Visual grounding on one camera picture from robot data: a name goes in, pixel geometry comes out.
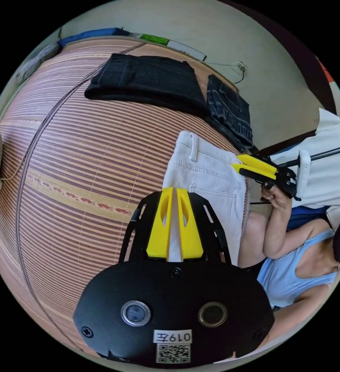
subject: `green object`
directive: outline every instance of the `green object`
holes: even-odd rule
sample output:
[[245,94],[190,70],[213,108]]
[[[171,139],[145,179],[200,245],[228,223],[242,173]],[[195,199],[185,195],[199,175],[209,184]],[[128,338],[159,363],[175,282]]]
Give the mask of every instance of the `green object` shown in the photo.
[[169,39],[161,38],[159,36],[154,36],[154,35],[148,35],[148,34],[143,34],[141,37],[143,40],[151,41],[152,43],[157,43],[157,44],[162,44],[162,45],[167,45],[169,42]]

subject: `label sticker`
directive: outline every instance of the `label sticker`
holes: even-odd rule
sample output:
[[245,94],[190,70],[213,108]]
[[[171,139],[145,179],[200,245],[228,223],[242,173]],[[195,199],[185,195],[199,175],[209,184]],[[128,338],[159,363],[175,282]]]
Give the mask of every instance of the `label sticker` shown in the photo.
[[155,344],[191,344],[192,329],[183,329],[180,331],[155,329],[153,332],[153,342]]
[[191,344],[157,344],[156,363],[191,362]]

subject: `black cloth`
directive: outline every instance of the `black cloth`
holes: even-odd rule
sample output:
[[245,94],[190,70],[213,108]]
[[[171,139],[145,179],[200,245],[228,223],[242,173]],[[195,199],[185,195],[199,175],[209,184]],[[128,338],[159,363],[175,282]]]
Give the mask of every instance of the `black cloth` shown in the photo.
[[223,134],[240,152],[257,150],[252,141],[249,104],[215,75],[209,76],[207,122]]
[[193,68],[166,57],[114,53],[91,79],[85,97],[148,103],[202,119],[208,114]]
[[263,261],[257,263],[256,265],[254,266],[250,266],[250,267],[245,267],[243,268],[244,271],[250,273],[251,275],[254,276],[255,279],[258,278],[258,275],[259,275],[259,272],[260,272],[260,269],[262,268],[263,264],[264,264],[264,261],[266,260],[267,258],[265,258]]

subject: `hand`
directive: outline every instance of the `hand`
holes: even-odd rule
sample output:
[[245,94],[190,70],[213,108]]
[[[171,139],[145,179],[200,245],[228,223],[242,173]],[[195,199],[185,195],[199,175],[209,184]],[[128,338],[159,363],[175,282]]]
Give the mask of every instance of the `hand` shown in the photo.
[[292,200],[277,186],[267,190],[262,185],[262,197],[267,199],[275,209],[288,210],[292,206]]

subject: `qr code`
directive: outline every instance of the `qr code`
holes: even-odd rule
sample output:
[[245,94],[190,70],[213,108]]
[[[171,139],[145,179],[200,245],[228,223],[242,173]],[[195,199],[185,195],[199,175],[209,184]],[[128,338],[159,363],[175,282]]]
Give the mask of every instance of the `qr code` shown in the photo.
[[190,363],[191,344],[157,344],[157,363]]

